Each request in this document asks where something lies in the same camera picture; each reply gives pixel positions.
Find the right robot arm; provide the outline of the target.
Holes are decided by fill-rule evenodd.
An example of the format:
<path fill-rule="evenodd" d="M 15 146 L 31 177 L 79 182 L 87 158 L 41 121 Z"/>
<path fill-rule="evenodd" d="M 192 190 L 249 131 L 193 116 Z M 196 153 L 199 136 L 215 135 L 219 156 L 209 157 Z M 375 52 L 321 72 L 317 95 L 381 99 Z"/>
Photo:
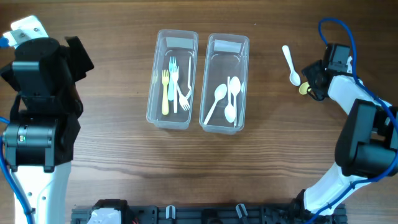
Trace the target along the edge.
<path fill-rule="evenodd" d="M 355 190 L 385 170 L 397 174 L 397 130 L 386 110 L 360 86 L 353 75 L 350 47 L 327 44 L 324 58 L 305 67 L 306 93 L 316 101 L 337 102 L 348 118 L 335 146 L 335 161 L 313 186 L 301 191 L 300 208 L 331 215 Z"/>

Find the yellow plastic fork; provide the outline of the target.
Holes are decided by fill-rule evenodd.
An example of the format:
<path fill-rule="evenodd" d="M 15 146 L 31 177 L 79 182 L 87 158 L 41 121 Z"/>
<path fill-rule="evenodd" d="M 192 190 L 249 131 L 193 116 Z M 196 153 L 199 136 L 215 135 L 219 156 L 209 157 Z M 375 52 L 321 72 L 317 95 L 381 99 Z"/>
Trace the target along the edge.
<path fill-rule="evenodd" d="M 162 84 L 163 84 L 162 114 L 168 115 L 169 113 L 169 101 L 168 101 L 169 71 L 168 70 L 162 70 Z"/>

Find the white spoon translucent handle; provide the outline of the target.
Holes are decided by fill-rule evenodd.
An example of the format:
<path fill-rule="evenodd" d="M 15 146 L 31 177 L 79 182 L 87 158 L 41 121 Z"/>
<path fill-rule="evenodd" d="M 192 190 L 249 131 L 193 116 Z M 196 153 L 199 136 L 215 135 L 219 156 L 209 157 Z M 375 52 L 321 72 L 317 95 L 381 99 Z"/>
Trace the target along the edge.
<path fill-rule="evenodd" d="M 226 105 L 224 109 L 224 115 L 226 117 L 226 120 L 229 123 L 232 123 L 235 118 L 236 118 L 236 112 L 234 110 L 234 106 L 231 103 L 231 89 L 230 89 L 230 77 L 227 77 L 227 97 L 228 97 L 228 104 Z"/>

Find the white plastic fork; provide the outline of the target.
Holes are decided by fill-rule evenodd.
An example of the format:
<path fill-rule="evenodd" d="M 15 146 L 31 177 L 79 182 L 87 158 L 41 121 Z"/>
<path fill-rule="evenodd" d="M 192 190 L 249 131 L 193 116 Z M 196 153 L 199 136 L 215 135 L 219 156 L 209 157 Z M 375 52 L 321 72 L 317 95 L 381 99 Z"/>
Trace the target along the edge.
<path fill-rule="evenodd" d="M 188 111 L 190 109 L 190 104 L 188 102 L 188 100 L 186 99 L 186 97 L 182 94 L 180 87 L 177 85 L 177 91 L 178 91 L 178 95 L 179 95 L 179 103 L 180 106 L 182 107 L 182 109 L 184 111 Z"/>
<path fill-rule="evenodd" d="M 172 81 L 174 83 L 174 113 L 177 113 L 177 82 L 178 82 L 178 66 L 174 66 L 171 71 Z"/>
<path fill-rule="evenodd" d="M 191 71 L 192 71 L 192 57 L 190 56 L 189 60 L 188 60 L 188 81 L 187 81 L 188 93 L 185 96 L 187 100 L 189 99 L 189 97 L 192 94 Z"/>

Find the light blue plastic fork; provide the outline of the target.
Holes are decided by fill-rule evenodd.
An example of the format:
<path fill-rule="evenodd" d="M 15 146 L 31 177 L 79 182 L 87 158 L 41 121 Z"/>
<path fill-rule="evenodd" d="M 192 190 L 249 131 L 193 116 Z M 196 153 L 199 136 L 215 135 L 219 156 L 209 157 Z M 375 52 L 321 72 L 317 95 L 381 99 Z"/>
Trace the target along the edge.
<path fill-rule="evenodd" d="M 169 73 L 170 73 L 170 79 L 169 79 L 169 89 L 168 89 L 168 100 L 173 101 L 174 100 L 174 83 L 172 81 L 172 76 L 171 76 L 171 71 L 173 67 L 177 65 L 177 61 L 175 57 L 170 57 L 169 60 Z"/>

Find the yellow plastic spoon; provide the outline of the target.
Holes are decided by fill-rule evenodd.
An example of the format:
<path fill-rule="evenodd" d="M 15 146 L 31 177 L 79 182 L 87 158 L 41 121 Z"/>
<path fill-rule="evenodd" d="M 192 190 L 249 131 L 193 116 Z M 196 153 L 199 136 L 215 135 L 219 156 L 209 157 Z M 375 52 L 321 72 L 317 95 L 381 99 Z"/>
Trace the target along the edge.
<path fill-rule="evenodd" d="M 310 85 L 308 82 L 302 83 L 299 87 L 299 93 L 301 95 L 306 95 L 308 91 L 311 91 L 312 89 L 310 88 Z"/>

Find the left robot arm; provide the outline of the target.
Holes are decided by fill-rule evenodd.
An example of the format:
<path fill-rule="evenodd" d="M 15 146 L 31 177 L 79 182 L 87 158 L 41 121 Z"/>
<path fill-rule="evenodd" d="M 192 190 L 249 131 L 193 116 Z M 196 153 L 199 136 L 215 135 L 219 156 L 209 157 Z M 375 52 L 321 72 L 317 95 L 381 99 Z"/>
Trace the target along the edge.
<path fill-rule="evenodd" d="M 16 91 L 1 135 L 1 170 L 14 192 L 16 223 L 63 223 L 83 103 L 76 90 L 94 65 L 78 37 L 62 45 L 36 16 L 11 24 L 1 46 L 14 60 L 1 77 Z"/>

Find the white plastic spoon long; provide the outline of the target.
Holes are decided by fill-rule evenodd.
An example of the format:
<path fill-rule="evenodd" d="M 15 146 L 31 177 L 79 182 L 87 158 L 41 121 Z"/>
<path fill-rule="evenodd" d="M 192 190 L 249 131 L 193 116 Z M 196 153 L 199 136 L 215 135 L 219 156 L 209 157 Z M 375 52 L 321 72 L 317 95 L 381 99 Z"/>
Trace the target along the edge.
<path fill-rule="evenodd" d="M 226 96 L 226 92 L 227 92 L 227 86 L 224 83 L 220 84 L 216 88 L 215 93 L 214 93 L 215 100 L 214 100 L 214 103 L 212 104 L 212 106 L 211 106 L 211 108 L 210 108 L 210 110 L 209 110 L 209 112 L 208 112 L 208 114 L 207 114 L 207 116 L 205 118 L 205 121 L 204 121 L 205 125 L 208 124 L 208 122 L 209 122 L 209 120 L 210 120 L 210 118 L 211 118 L 211 116 L 212 116 L 212 114 L 213 114 L 213 112 L 215 110 L 215 107 L 216 107 L 217 103 Z"/>

